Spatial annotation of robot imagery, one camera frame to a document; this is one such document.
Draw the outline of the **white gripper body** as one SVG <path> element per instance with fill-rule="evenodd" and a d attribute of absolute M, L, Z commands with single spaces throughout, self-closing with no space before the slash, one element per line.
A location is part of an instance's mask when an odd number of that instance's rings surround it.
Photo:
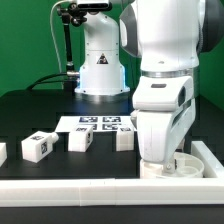
<path fill-rule="evenodd" d="M 142 76 L 132 103 L 131 121 L 137 129 L 141 158 L 167 163 L 195 120 L 193 78 Z"/>

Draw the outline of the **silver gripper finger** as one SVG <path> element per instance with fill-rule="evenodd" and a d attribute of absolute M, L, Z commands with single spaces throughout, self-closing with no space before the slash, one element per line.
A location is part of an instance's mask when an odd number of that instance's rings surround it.
<path fill-rule="evenodd" d="M 167 164 L 164 165 L 165 173 L 174 173 L 175 170 L 176 170 L 176 160 L 169 161 Z"/>

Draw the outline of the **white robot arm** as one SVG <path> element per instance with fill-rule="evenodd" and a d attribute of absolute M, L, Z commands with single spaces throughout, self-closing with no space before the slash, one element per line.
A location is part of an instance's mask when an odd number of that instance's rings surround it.
<path fill-rule="evenodd" d="M 196 115 L 198 55 L 220 38 L 218 0 L 135 0 L 120 15 L 121 45 L 141 59 L 131 120 L 141 162 L 172 166 Z"/>

